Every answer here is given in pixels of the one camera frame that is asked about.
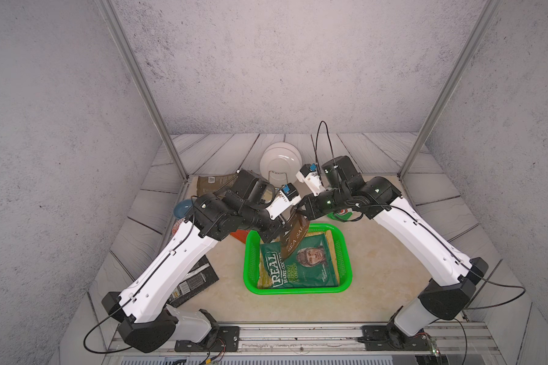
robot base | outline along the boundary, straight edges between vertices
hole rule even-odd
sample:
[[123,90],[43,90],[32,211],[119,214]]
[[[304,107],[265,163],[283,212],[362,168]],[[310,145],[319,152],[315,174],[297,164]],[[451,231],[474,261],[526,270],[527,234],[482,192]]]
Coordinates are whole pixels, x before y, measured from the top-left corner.
[[214,353],[220,353],[223,350],[221,339],[226,344],[226,352],[236,352],[238,350],[238,342],[240,341],[240,327],[238,326],[220,326],[217,330],[217,336],[213,341],[213,346],[207,348],[205,344],[195,343],[191,341],[177,341],[175,344],[175,352],[206,352],[211,350]]
[[357,339],[365,345],[367,351],[431,351],[430,341],[426,336],[407,338],[397,344],[391,339],[387,326],[362,326],[364,335]]

green basket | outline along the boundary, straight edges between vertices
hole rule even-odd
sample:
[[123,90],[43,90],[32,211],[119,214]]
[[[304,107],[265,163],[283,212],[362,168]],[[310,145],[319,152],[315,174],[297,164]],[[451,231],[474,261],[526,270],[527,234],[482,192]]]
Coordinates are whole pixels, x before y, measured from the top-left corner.
[[260,276],[260,236],[256,231],[251,231],[245,240],[245,262],[244,262],[244,283],[254,294],[311,294],[311,293],[339,293],[349,288],[353,280],[351,263],[343,233],[332,224],[311,223],[309,232],[331,231],[335,243],[335,254],[337,257],[337,270],[339,271],[339,282],[336,287],[323,288],[282,288],[282,289],[258,289],[258,278]]

white plate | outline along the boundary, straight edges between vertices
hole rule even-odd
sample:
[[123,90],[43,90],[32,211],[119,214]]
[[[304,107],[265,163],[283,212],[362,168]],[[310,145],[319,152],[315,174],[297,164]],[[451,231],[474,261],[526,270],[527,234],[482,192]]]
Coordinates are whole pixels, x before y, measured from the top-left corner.
[[275,187],[296,181],[302,166],[300,154],[284,147],[266,149],[260,160],[260,173]]
[[292,144],[290,143],[287,143],[287,142],[276,142],[274,144],[271,144],[270,146],[268,146],[268,148],[264,151],[264,153],[266,153],[268,150],[271,150],[273,148],[278,148],[278,147],[282,147],[282,148],[285,148],[287,150],[291,150],[292,152],[294,152],[295,155],[297,155],[300,159],[300,166],[302,167],[302,163],[303,163],[303,159],[302,159],[302,156],[300,155],[300,152],[299,150],[293,146]]

green chip bag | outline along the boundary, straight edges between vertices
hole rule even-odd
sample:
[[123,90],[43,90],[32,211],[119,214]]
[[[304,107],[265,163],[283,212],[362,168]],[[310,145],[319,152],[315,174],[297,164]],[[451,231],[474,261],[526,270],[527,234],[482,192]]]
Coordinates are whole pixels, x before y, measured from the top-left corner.
[[280,242],[260,245],[260,251],[272,289],[339,285],[324,234],[303,238],[285,260]]

gray concrete wall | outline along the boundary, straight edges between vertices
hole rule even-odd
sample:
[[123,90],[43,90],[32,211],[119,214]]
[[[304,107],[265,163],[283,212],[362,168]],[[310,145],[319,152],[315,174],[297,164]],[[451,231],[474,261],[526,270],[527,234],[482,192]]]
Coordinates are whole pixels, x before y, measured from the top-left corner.
[[0,1],[0,364],[44,364],[160,145],[92,0]]
[[506,0],[427,144],[548,321],[548,0]]
[[483,0],[114,0],[171,133],[418,131]]

